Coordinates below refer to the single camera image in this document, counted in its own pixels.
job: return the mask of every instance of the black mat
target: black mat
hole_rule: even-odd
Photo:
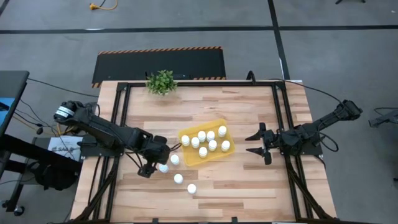
[[[187,79],[225,79],[221,47],[119,50],[100,52],[93,76],[93,88],[108,80],[145,80],[146,73],[172,70]]]

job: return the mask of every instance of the black chair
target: black chair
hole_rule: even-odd
[[[337,2],[336,2],[336,4],[339,4],[340,2],[342,2],[343,0],[338,0]]]

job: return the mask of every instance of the yellow cable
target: yellow cable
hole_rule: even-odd
[[[63,135],[63,134],[67,134],[67,133],[70,132],[72,129],[73,129],[73,127],[69,127],[69,128],[67,128],[64,132],[61,132],[60,124],[57,123],[57,131],[58,131],[58,135],[59,135],[59,136],[61,136],[61,135]]]
[[[95,9],[113,10],[113,9],[116,9],[117,6],[118,6],[118,0],[115,0],[115,5],[112,8],[99,7],[96,4],[90,3],[91,10],[95,10]]]
[[[29,128],[31,128],[31,129],[37,131],[36,128],[32,127],[31,125],[29,125],[29,124],[28,124],[27,122],[25,122],[24,120],[21,120],[21,119],[19,119],[18,117],[15,117],[15,116],[13,116],[13,118],[17,119],[17,121],[21,122],[22,124],[26,125],[27,127],[29,127]],[[43,133],[49,134],[49,135],[54,135],[54,133],[48,133],[48,132],[46,132],[46,131],[43,131]]]

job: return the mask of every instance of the white paper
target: white paper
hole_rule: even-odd
[[[76,136],[61,136],[59,138],[52,137],[48,150],[60,154],[61,156],[79,161],[80,146],[78,146],[77,143],[82,141],[82,139],[83,137]]]

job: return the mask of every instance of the table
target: table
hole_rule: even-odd
[[[111,119],[117,84],[104,82],[101,86],[98,103],[105,119]],[[294,125],[311,122],[303,87],[286,85]],[[120,103],[116,123],[120,121],[122,107]],[[261,157],[245,151],[262,146],[260,141],[244,140],[258,130],[259,122],[265,122],[267,129],[278,128],[271,88],[178,87],[176,93],[163,97],[148,94],[144,87],[134,87],[126,124],[165,136],[172,146],[178,142],[179,130],[218,118],[227,120],[236,144],[236,152],[229,157],[194,167],[169,163],[169,173],[155,172],[150,179],[145,179],[136,174],[134,163],[123,156],[111,221],[151,222],[159,218],[160,222],[230,222],[231,217],[237,217],[240,222],[294,220],[283,157],[273,149],[272,165],[265,166]],[[302,156],[302,160],[309,191],[327,213],[335,216],[323,164],[313,156]],[[87,205],[96,161],[94,157],[83,163],[71,218],[77,217]],[[172,177],[176,173],[184,176],[182,185],[174,183]],[[197,185],[195,195],[186,191],[188,184]],[[297,192],[300,211],[305,217],[303,199],[300,191]],[[100,218],[104,217],[107,195],[105,193],[102,200]]]

